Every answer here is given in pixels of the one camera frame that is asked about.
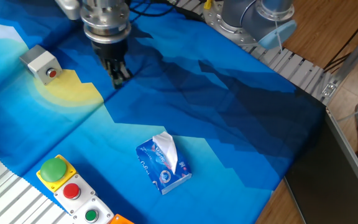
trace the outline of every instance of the tissue box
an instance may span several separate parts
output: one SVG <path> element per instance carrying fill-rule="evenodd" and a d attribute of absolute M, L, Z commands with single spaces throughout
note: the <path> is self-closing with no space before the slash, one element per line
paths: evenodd
<path fill-rule="evenodd" d="M 170 163 L 167 161 L 167 153 L 163 152 L 167 150 L 160 148 L 164 146 L 157 145 L 152 138 L 136 148 L 140 163 L 162 195 L 165 195 L 191 177 L 190 167 L 180 151 L 176 150 L 176 147 L 174 148 L 177 153 L 177 163 L 175 173 L 173 173 L 172 168 L 169 166 Z"/>

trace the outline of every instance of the red button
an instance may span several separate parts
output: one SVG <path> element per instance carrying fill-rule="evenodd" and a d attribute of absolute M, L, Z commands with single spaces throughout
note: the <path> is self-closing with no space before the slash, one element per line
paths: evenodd
<path fill-rule="evenodd" d="M 80 188 L 76 184 L 67 184 L 63 189 L 63 195 L 68 199 L 76 199 L 80 196 Z"/>
<path fill-rule="evenodd" d="M 50 73 L 49 73 L 49 77 L 50 78 L 53 78 L 53 77 L 55 77 L 56 76 L 56 71 L 51 71 Z"/>

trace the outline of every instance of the white tissue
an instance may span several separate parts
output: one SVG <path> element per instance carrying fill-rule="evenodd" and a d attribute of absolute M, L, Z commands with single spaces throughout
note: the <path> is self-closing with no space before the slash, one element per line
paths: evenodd
<path fill-rule="evenodd" d="M 153 136 L 153 142 L 155 142 L 161 149 L 167 160 L 167 164 L 171 167 L 173 174 L 175 174 L 178 163 L 178 154 L 172 136 L 164 131 L 161 134 Z"/>

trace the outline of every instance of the blue fabric mat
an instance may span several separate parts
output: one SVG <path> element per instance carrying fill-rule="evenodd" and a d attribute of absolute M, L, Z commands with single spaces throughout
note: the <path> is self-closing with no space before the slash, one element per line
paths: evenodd
<path fill-rule="evenodd" d="M 0 0 L 0 160 L 56 202 L 35 173 L 61 154 L 114 213 L 135 223 L 255 222 L 319 134 L 324 106 L 176 12 L 139 18 L 128 42 L 135 77 L 116 91 L 81 24 L 55 1 Z M 36 44 L 65 69 L 48 86 L 19 61 Z M 135 153 L 162 131 L 193 171 L 164 196 Z"/>

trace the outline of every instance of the green button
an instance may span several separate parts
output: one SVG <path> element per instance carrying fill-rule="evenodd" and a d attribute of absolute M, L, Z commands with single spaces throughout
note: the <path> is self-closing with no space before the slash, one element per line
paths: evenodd
<path fill-rule="evenodd" d="M 95 222 L 98 219 L 98 212 L 91 209 L 85 213 L 85 220 L 88 222 Z"/>
<path fill-rule="evenodd" d="M 59 158 L 49 159 L 41 167 L 41 177 L 46 182 L 56 182 L 66 173 L 67 166 L 65 161 Z"/>

